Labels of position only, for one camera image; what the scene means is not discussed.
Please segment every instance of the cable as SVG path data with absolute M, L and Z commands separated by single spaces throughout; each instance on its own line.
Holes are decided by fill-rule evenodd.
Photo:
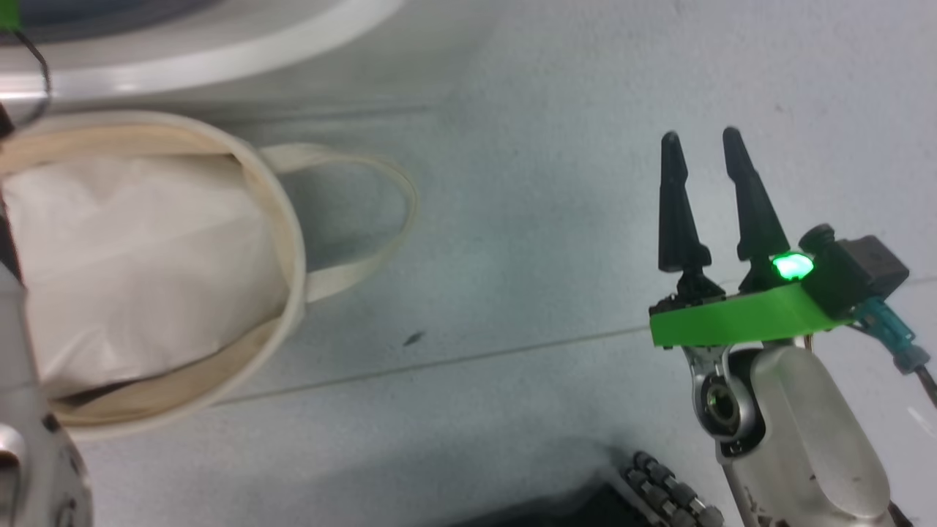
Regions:
M 46 111 L 49 110 L 49 105 L 52 103 L 52 75 L 49 72 L 49 63 L 46 62 L 46 57 L 42 56 L 42 53 L 39 52 L 39 49 L 33 44 L 22 31 L 13 31 L 13 36 L 16 37 L 20 43 L 29 50 L 30 53 L 36 58 L 39 62 L 39 69 L 42 72 L 42 84 L 43 90 L 45 91 L 45 98 L 39 101 L 36 106 L 33 108 L 32 112 L 26 115 L 26 118 L 18 126 L 18 128 L 25 128 L 29 125 L 32 125 L 37 120 L 39 120 Z
M 895 522 L 895 527 L 915 527 L 908 517 L 904 516 L 904 513 L 901 512 L 895 502 L 888 504 L 888 514 L 891 515 L 891 520 Z
M 7 109 L 4 108 L 3 103 L 0 102 L 0 141 L 12 135 L 14 129 L 16 129 L 16 127 L 13 126 L 13 120 L 9 118 Z
M 928 394 L 930 402 L 933 403 L 934 408 L 937 408 L 937 383 L 934 382 L 934 378 L 930 376 L 930 372 L 924 366 L 915 368 L 915 373 L 917 378 L 920 379 L 921 385 L 924 386 L 924 392 Z

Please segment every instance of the floor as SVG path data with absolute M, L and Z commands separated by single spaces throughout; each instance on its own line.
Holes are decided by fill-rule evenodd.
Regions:
M 516 0 L 432 111 L 227 126 L 257 145 L 394 158 L 424 210 L 386 268 L 310 306 L 228 399 L 82 444 L 97 524 L 428 527 L 572 489 L 642 448 L 739 525 L 686 363 L 646 330 L 677 280 L 656 265 L 660 137 L 681 134 L 712 278 L 745 271 L 731 124 L 792 243 L 830 222 L 912 269 L 893 306 L 937 351 L 936 23 L 926 0 Z M 400 218 L 366 174 L 285 185 L 313 266 L 367 251 Z M 861 335 L 816 348 L 894 500 L 937 524 L 937 411 Z

